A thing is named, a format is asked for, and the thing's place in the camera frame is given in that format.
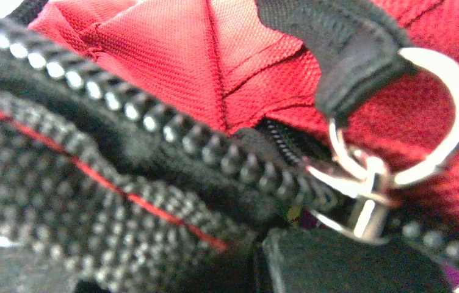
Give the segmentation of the red student backpack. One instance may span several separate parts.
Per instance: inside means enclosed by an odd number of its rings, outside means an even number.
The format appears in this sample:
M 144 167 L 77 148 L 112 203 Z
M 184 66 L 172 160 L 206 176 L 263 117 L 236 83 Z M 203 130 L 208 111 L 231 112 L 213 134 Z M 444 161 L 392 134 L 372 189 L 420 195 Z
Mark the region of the red student backpack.
M 459 270 L 459 1 L 23 1 L 0 236 L 106 292 L 262 292 L 270 230 Z

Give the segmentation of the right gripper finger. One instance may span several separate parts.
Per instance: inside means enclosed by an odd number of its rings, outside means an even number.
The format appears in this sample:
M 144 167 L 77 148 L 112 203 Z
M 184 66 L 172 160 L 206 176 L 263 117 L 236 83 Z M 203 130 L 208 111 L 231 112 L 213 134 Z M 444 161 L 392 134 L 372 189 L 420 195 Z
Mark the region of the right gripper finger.
M 270 230 L 262 292 L 452 292 L 443 269 L 402 243 L 368 245 L 326 229 Z

